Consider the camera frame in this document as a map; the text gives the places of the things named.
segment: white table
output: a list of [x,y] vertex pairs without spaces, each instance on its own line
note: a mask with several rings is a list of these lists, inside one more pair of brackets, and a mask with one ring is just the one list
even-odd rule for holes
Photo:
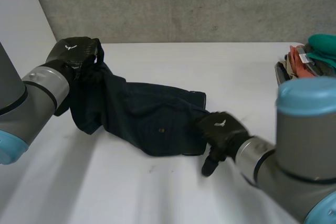
[[[209,111],[229,111],[274,143],[274,64],[289,45],[297,43],[103,48],[114,74],[203,91]],[[0,166],[0,224],[296,223],[231,161],[202,177],[206,155],[149,157],[102,129],[80,132],[67,112],[48,122],[17,163]]]

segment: pile of clothes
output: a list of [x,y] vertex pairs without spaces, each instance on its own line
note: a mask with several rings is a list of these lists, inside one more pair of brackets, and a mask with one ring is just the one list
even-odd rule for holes
[[285,60],[275,65],[278,85],[297,78],[336,77],[336,36],[312,35],[305,45],[290,46]]

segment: folded clothing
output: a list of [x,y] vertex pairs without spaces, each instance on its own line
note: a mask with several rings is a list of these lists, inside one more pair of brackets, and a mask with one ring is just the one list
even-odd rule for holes
[[298,78],[312,78],[315,77],[311,72],[309,72],[307,66],[302,63],[299,52],[297,50],[297,46],[290,46],[290,64],[292,66],[293,73],[298,76]]
[[336,36],[329,34],[315,34],[309,37],[308,43],[313,49],[307,56],[321,60],[336,68]]

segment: gloved robot hand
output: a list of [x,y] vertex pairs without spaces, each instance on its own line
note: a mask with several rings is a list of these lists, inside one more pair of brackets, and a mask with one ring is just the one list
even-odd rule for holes
[[72,37],[62,39],[54,45],[46,64],[65,62],[75,72],[74,81],[70,85],[70,94],[64,99],[54,115],[60,116],[69,109],[71,86],[77,81],[94,80],[92,74],[95,72],[91,69],[103,63],[103,59],[104,51],[99,39]]
[[245,127],[232,115],[216,112],[206,115],[195,126],[203,134],[203,138],[211,145],[211,150],[202,167],[202,174],[210,176],[219,162],[227,156],[235,158],[240,146],[251,136]]
[[62,60],[75,69],[76,79],[95,62],[102,63],[104,51],[99,39],[72,37],[61,39],[51,50],[46,62]]

